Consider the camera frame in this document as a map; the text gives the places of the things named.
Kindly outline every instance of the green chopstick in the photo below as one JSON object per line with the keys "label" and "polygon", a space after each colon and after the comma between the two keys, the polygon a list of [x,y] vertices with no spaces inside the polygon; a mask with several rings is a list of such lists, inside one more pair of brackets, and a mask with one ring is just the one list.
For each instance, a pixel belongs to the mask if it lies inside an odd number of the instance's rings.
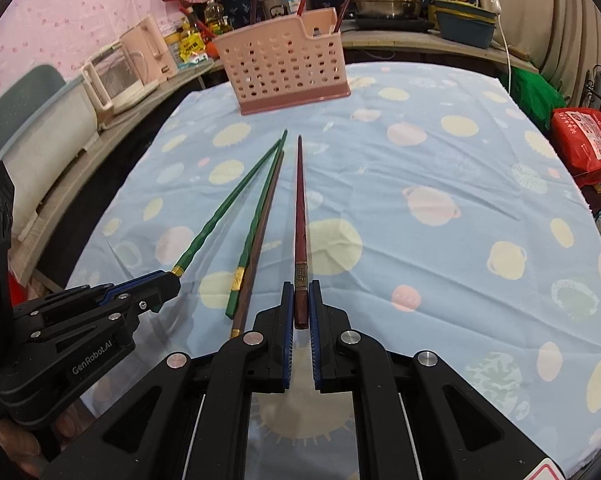
{"label": "green chopstick", "polygon": [[285,146],[285,139],[287,138],[287,130],[284,131],[282,137],[279,140],[278,150],[276,151],[276,155],[274,156],[274,160],[272,161],[272,165],[269,168],[269,173],[267,174],[267,180],[265,180],[263,190],[261,191],[260,198],[258,199],[258,205],[256,206],[256,211],[254,212],[254,218],[252,218],[252,223],[249,226],[249,232],[247,234],[247,239],[245,239],[245,245],[243,247],[243,253],[240,255],[240,259],[238,260],[238,266],[236,267],[236,273],[234,274],[234,282],[231,285],[231,291],[229,292],[229,300],[227,302],[227,309],[225,310],[225,315],[229,317],[229,319],[234,319],[234,314],[236,313],[236,308],[238,307],[238,296],[240,293],[240,288],[243,285],[243,275],[245,274],[245,267],[249,263],[249,254],[252,251],[252,245],[254,243],[254,237],[256,236],[256,230],[258,229],[258,222],[260,220],[261,215],[263,214],[263,206],[264,201],[267,197],[267,190],[272,182],[272,178],[274,177],[274,170],[276,168],[276,161],[279,156],[282,156],[282,149]]}
{"label": "green chopstick", "polygon": [[265,153],[263,155],[263,158],[261,158],[261,160],[259,160],[256,163],[256,165],[253,168],[251,168],[251,170],[249,170],[249,173],[247,173],[245,175],[245,177],[238,183],[238,185],[234,188],[234,190],[225,199],[225,202],[223,202],[220,205],[220,207],[218,209],[216,209],[214,216],[205,224],[205,226],[202,228],[200,233],[198,233],[196,235],[196,238],[194,238],[194,240],[192,241],[192,244],[189,246],[189,248],[186,251],[184,251],[183,256],[181,256],[180,259],[177,261],[177,263],[174,265],[172,272],[175,275],[177,275],[180,278],[180,276],[182,276],[184,274],[184,271],[187,270],[187,267],[189,267],[189,264],[192,262],[192,260],[194,259],[194,256],[200,250],[203,243],[205,243],[205,240],[207,239],[207,237],[212,233],[212,231],[214,230],[214,227],[216,227],[216,224],[218,223],[218,221],[221,218],[223,218],[224,214],[231,207],[232,203],[234,203],[234,200],[236,200],[236,198],[238,197],[240,192],[245,189],[245,186],[247,186],[247,184],[249,184],[249,181],[254,177],[254,175],[258,172],[258,170],[260,170],[261,166],[269,158],[269,156],[272,154],[272,152],[274,150],[276,150],[279,146],[280,146],[280,140],[277,140],[274,143],[274,145],[271,148],[269,148],[267,153]]}

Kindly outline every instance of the teal container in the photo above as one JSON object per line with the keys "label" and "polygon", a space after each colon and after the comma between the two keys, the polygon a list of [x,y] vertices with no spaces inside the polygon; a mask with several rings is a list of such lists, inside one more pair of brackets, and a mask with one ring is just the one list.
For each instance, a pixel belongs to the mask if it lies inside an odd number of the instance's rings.
{"label": "teal container", "polygon": [[464,2],[434,0],[440,35],[445,40],[489,48],[497,14]]}

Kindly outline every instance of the light blue tablecloth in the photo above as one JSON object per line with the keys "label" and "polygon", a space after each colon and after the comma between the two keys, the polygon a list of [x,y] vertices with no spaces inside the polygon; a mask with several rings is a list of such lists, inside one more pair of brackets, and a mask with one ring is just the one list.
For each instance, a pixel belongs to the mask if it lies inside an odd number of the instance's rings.
{"label": "light blue tablecloth", "polygon": [[[498,81],[442,66],[347,67],[349,98],[242,117],[228,84],[192,93],[101,219],[70,285],[171,269],[241,174],[289,129],[248,327],[293,277],[296,137],[311,272],[326,303],[391,351],[436,351],[573,472],[601,446],[601,240],[551,146]],[[85,395],[105,410],[169,352],[216,351],[263,171],[177,300],[142,316],[136,351]],[[256,396],[247,478],[356,474],[348,396]]]}

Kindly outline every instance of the pink wall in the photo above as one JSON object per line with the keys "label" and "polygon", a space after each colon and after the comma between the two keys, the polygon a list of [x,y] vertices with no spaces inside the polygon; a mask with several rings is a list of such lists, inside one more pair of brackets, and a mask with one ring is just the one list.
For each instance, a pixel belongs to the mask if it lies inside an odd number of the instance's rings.
{"label": "pink wall", "polygon": [[178,6],[162,0],[14,0],[0,19],[0,95],[43,63],[73,78],[149,12],[165,32],[180,21]]}

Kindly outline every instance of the green plastic bag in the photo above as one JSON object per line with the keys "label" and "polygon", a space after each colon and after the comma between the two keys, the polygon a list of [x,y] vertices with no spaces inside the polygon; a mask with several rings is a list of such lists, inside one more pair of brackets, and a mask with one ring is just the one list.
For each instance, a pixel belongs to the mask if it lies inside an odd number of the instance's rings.
{"label": "green plastic bag", "polygon": [[[507,88],[506,73],[500,82]],[[516,67],[511,68],[511,98],[542,133],[549,131],[553,111],[567,108],[563,97],[540,74]]]}

